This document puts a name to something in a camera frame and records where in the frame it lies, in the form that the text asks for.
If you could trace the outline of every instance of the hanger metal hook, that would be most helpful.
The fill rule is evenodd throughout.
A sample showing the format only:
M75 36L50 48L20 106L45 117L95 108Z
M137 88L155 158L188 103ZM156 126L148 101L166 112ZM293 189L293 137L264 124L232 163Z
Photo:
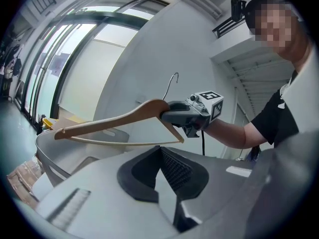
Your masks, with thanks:
M165 97L166 97L166 95L167 95L167 93L168 93L169 87L170 87L170 83L171 83L172 79L174 78L174 76L175 76L176 74L177 74L176 83L178 83L179 74L178 74L178 72L176 72L176 73L174 73L174 74L172 75L172 77L170 78L169 83L168 83L168 87L167 87L167 90L166 90L166 93L165 93L165 95L163 96L163 99L162 99L162 100L165 99Z

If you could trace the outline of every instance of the man's arm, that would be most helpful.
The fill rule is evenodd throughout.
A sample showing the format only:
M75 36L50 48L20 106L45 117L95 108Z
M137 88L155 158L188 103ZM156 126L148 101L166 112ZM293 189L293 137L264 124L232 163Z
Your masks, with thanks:
M237 149L252 148L267 141L251 122L237 126L216 119L205 132L226 146Z

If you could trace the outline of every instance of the gray bin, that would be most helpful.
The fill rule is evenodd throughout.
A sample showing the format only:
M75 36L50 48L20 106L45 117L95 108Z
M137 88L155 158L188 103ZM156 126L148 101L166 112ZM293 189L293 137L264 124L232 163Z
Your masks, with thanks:
M125 152L125 146L103 146L68 139L55 140L55 132L55 130L44 132L35 140L44 171L53 186L98 159ZM114 128L79 137L110 142L128 142L129 140L126 132Z

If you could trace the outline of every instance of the floor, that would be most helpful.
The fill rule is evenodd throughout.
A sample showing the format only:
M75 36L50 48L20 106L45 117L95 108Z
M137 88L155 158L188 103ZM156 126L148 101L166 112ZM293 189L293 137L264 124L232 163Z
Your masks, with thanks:
M6 175L34 156L35 138L36 131L17 106L0 101L0 175L6 187Z

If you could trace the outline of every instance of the wooden hanger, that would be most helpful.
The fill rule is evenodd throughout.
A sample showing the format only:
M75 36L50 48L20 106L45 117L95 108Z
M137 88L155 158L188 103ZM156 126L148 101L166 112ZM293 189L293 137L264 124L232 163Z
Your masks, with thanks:
M159 99L153 99L146 101L141 104L134 110L130 111L127 114L110 118L110 119L101 119L96 121L88 121L77 125L71 125L65 128L61 128L56 131L54 135L54 139L70 139L74 141L84 142L84 143L92 143L99 145L121 145L121 146L146 146L146 145L161 145L168 143L178 143L184 142L184 138L176 131L171 123L162 121L160 119L160 115L162 112L169 111L169 105ZM96 131L102 131L105 129L126 125L134 122L138 122L141 120L147 120L150 118L158 118L159 121L170 131L178 141L171 142L150 142L150 143L126 143L126 142L106 142L106 141L95 141L90 139L83 139L79 137L75 137L82 134L92 133Z

